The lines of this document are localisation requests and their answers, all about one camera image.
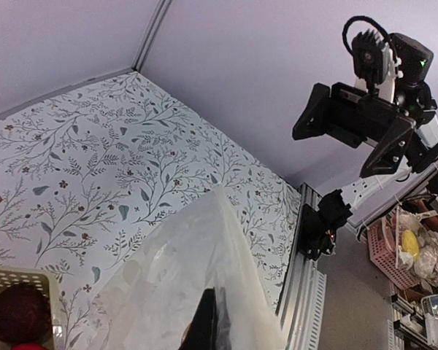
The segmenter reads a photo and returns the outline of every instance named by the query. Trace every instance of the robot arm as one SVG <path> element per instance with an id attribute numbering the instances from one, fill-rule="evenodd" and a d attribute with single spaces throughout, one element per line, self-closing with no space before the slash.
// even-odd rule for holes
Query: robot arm
<path id="1" fill-rule="evenodd" d="M 384 40 L 367 31 L 354 38 L 350 49 L 345 35 L 357 20 L 375 26 Z M 325 195 L 318 211 L 303 208 L 299 247 L 314 260 L 333 252 L 337 229 L 367 198 L 438 160 L 437 105 L 424 81 L 433 52 L 403 34 L 387 34 L 363 16 L 346 23 L 343 37 L 353 56 L 355 86 L 316 84 L 293 138 L 327 133 L 352 148 L 365 142 L 374 150 L 359 180 Z"/>

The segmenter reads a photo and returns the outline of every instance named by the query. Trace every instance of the yellow object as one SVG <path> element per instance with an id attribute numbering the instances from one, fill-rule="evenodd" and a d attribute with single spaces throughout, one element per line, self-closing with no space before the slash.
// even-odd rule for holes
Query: yellow object
<path id="1" fill-rule="evenodd" d="M 402 251 L 410 253 L 414 257 L 414 261 L 418 260 L 420 249 L 418 247 L 417 237 L 411 230 L 405 230 L 402 233 Z"/>

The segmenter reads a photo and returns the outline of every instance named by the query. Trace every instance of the pink basket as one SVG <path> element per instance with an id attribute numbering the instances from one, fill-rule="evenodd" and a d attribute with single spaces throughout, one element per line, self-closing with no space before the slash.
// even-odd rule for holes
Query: pink basket
<path id="1" fill-rule="evenodd" d="M 381 228 L 381 219 L 373 223 L 368 231 L 368 247 L 370 260 L 388 277 L 400 290 L 414 287 L 419 279 L 409 271 L 396 268 L 396 256 L 386 248 Z"/>

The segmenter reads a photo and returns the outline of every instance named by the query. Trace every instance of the plastic basket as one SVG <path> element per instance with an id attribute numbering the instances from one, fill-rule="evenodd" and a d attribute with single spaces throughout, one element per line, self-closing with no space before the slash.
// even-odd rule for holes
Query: plastic basket
<path id="1" fill-rule="evenodd" d="M 43 295 L 49 298 L 50 310 L 52 313 L 52 337 L 43 345 L 49 350 L 63 349 L 61 317 L 58 308 L 58 282 L 55 277 L 48 272 L 41 270 L 27 270 L 22 268 L 11 268 L 0 266 L 0 292 L 13 284 L 29 283 L 36 286 Z"/>
<path id="2" fill-rule="evenodd" d="M 368 247 L 372 263 L 400 290 L 414 287 L 420 283 L 420 280 L 409 271 L 396 268 L 396 256 L 386 247 L 386 242 L 381 231 L 381 220 L 376 221 L 369 228 Z"/>

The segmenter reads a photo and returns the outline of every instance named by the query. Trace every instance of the red fruit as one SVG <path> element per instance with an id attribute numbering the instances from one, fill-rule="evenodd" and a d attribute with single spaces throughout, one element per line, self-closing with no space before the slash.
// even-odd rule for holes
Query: red fruit
<path id="1" fill-rule="evenodd" d="M 12 350 L 47 350 L 44 346 L 37 344 L 21 344 L 13 346 Z"/>

